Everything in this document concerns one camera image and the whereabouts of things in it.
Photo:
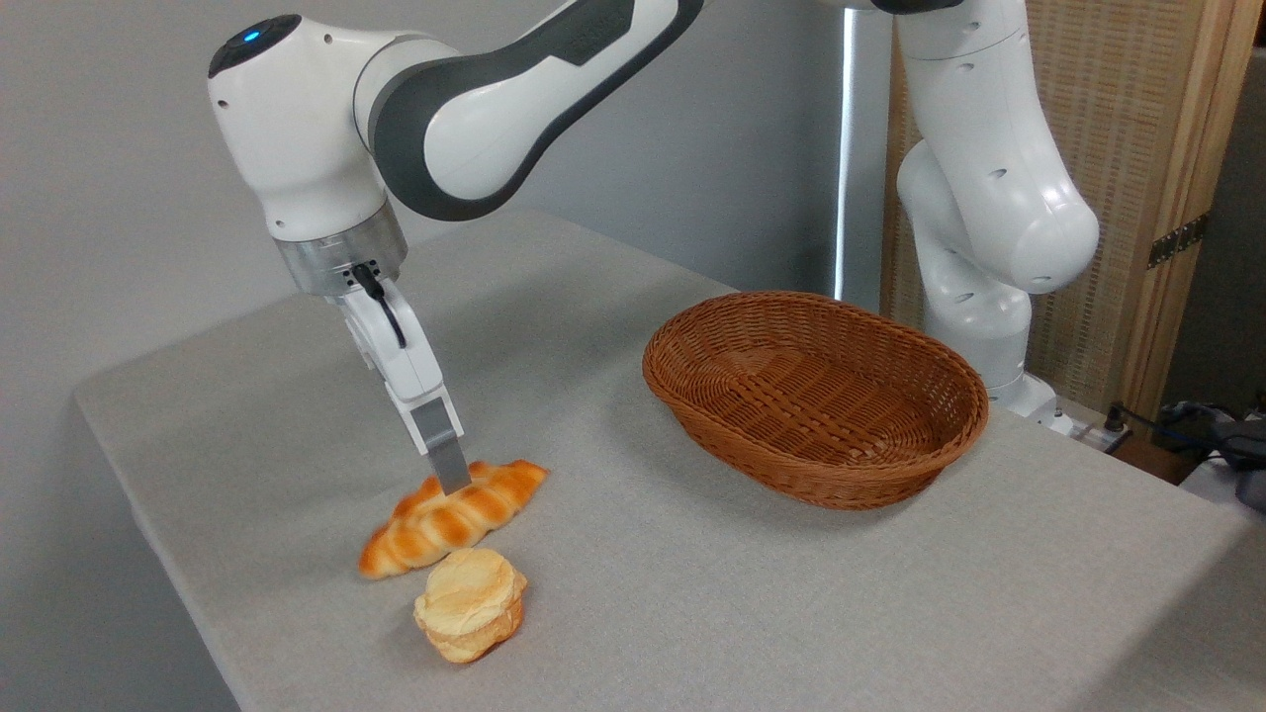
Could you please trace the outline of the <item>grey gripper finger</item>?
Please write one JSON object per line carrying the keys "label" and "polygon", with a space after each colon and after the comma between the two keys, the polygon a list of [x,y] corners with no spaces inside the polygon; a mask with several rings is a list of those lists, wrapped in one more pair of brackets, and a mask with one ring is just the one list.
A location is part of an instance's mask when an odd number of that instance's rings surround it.
{"label": "grey gripper finger", "polygon": [[439,388],[430,400],[404,409],[404,422],[417,450],[430,462],[441,490],[458,492],[472,478],[461,445],[463,428],[449,405],[447,389]]}

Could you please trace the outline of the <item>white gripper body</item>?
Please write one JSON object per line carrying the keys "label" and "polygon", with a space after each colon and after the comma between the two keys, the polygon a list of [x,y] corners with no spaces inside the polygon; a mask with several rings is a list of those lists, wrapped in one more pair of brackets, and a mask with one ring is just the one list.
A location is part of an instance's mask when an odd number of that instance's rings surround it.
{"label": "white gripper body", "polygon": [[436,355],[398,285],[386,280],[384,290],[384,302],[357,289],[335,298],[335,307],[343,312],[366,362],[384,378],[398,402],[428,402],[443,386]]}

